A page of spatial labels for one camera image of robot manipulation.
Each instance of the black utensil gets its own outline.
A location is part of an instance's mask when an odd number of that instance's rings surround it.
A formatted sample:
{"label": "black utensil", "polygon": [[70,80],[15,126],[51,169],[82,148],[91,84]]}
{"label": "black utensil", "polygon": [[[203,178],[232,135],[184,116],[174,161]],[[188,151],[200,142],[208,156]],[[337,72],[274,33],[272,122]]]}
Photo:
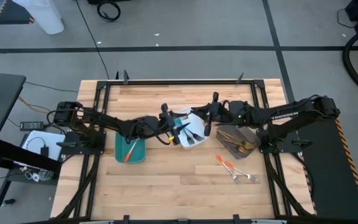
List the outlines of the black utensil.
{"label": "black utensil", "polygon": [[190,132],[193,135],[193,138],[197,141],[202,141],[204,140],[203,137],[199,136],[198,134],[192,133],[189,129],[185,128],[188,132]]}
{"label": "black utensil", "polygon": [[187,142],[189,143],[189,145],[194,144],[194,140],[193,140],[192,137],[190,137],[190,136],[187,134],[186,128],[184,129],[184,131],[185,131],[185,134],[186,134],[186,136],[187,136]]}

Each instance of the wooden table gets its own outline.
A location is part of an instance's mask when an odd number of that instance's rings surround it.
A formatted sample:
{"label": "wooden table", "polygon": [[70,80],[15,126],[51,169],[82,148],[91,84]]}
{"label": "wooden table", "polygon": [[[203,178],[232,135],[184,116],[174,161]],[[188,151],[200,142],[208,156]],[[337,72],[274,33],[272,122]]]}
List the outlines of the wooden table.
{"label": "wooden table", "polygon": [[[96,82],[81,82],[78,101],[84,106],[92,107]],[[264,82],[270,107],[285,104],[280,80]],[[107,114],[120,119],[158,116],[162,103],[173,111],[202,106],[211,102],[214,91],[219,92],[219,100],[247,100],[252,104],[250,88],[243,85],[112,86]],[[148,139],[146,159],[140,164],[118,163],[114,158],[115,133],[107,132],[92,220],[122,220],[123,215],[130,215],[131,220],[230,219],[233,214],[239,214],[240,218],[273,218],[263,155],[254,151],[249,157],[236,160],[215,138],[215,128],[202,145],[187,150]],[[216,160],[217,154],[241,170],[259,176],[260,182],[254,184],[242,176],[242,184],[236,185]],[[303,166],[290,154],[281,154],[281,160],[288,188],[307,211],[314,213]],[[73,156],[64,163],[51,217],[58,215],[76,192],[82,162],[83,156]],[[82,215],[87,195],[85,192]],[[277,195],[283,211],[281,194]]]}

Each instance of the black metal frame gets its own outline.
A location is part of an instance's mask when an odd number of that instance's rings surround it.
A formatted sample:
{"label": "black metal frame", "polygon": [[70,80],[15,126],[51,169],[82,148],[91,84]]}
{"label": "black metal frame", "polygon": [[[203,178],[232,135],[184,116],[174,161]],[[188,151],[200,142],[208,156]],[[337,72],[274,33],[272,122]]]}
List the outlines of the black metal frame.
{"label": "black metal frame", "polygon": [[[104,91],[104,101],[103,101],[103,106],[102,106],[102,113],[106,114],[107,112],[107,108],[108,108],[108,100],[109,100],[109,92],[110,92],[110,88],[114,85],[249,85],[250,89],[251,89],[251,93],[252,93],[252,98],[254,101],[254,106],[255,107],[259,107],[259,100],[258,100],[258,96],[257,96],[257,88],[259,88],[260,93],[262,95],[262,101],[264,104],[264,108],[268,108],[269,107],[269,103],[267,101],[267,95],[266,95],[266,91],[265,91],[265,85],[264,85],[264,81],[263,80],[240,80],[240,82],[238,80],[142,80],[142,81],[137,81],[137,80],[125,80],[125,81],[121,81],[121,80],[110,80],[110,81],[98,81],[97,85],[96,85],[96,93],[95,93],[95,97],[94,97],[94,103],[93,103],[93,109],[97,110],[98,109],[98,105],[99,105],[99,99],[100,99],[100,94],[101,94],[101,90],[105,89]],[[276,169],[278,171],[278,176],[281,178],[281,180],[283,180],[283,182],[285,183],[285,179],[284,179],[284,174],[283,174],[283,169],[282,169],[282,164],[281,164],[281,160],[280,160],[280,156],[278,153],[273,155],[275,158],[275,163],[276,163]],[[96,167],[99,165],[99,155],[95,155],[94,156],[94,163],[96,163]],[[79,187],[81,187],[84,184],[85,178],[86,178],[86,170],[88,168],[88,164],[89,164],[89,155],[84,155],[84,160],[83,160],[83,165],[81,168],[81,175],[80,175],[80,184]],[[270,156],[268,153],[264,154],[264,158],[265,158],[265,162],[269,161],[270,162]],[[89,196],[88,196],[88,203],[86,206],[86,216],[90,218],[91,214],[92,214],[92,207],[93,207],[93,198],[94,198],[94,191],[95,191],[95,186],[96,186],[96,178],[97,175],[95,175],[92,178],[92,181],[90,183],[90,187],[89,187]],[[278,207],[278,200],[277,200],[277,193],[275,190],[275,184],[273,179],[268,176],[268,184],[269,184],[269,190],[270,190],[270,194],[271,194],[271,198],[272,198],[272,205],[273,205],[273,211],[274,211],[274,215],[275,217],[280,215],[280,210]],[[288,200],[286,199],[286,197],[284,196],[283,193],[283,198],[284,198],[284,205],[285,205],[285,214],[286,215],[291,215],[291,206],[288,203]],[[81,202],[79,201],[76,204],[75,207],[75,211],[73,214],[73,217],[77,218],[80,217],[80,210],[81,210]],[[208,220],[209,222],[227,222],[227,220]],[[240,220],[242,222],[249,222],[250,220]]]}

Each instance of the white bag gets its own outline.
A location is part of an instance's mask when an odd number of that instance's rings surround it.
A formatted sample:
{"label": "white bag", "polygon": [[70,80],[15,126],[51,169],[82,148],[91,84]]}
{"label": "white bag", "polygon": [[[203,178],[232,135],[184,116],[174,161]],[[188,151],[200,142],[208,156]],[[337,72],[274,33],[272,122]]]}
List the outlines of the white bag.
{"label": "white bag", "polygon": [[47,34],[63,31],[62,17],[51,0],[13,0],[24,7]]}

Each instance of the gray floor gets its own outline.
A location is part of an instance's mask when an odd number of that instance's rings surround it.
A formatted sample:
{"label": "gray floor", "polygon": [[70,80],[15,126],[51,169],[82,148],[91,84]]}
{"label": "gray floor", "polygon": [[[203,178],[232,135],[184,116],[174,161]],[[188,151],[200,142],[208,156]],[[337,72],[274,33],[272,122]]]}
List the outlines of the gray floor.
{"label": "gray floor", "polygon": [[[0,49],[93,47],[76,3],[53,0],[65,30],[47,35],[32,25],[0,25]],[[262,1],[259,0],[131,0],[119,2],[122,16],[107,23],[96,7],[79,0],[99,47],[153,47],[199,45],[272,46]],[[282,46],[342,46],[355,32],[336,23],[336,11],[350,0],[269,0]],[[341,20],[348,21],[344,14]],[[126,69],[134,78],[282,78],[273,51],[102,52],[110,77]],[[284,52],[285,64],[297,100],[317,93],[335,99],[340,120],[358,171],[358,87],[347,75],[341,52]],[[352,52],[354,65],[358,52]],[[0,54],[0,72],[21,74],[29,82],[77,90],[81,80],[106,79],[97,53]],[[75,100],[75,93],[25,85],[26,101],[54,109],[59,101]],[[44,114],[18,101],[9,116],[14,122],[43,120]],[[23,132],[7,122],[0,138],[19,144]],[[0,177],[6,170],[0,170]],[[0,208],[0,223],[46,220],[55,187],[13,183]]]}

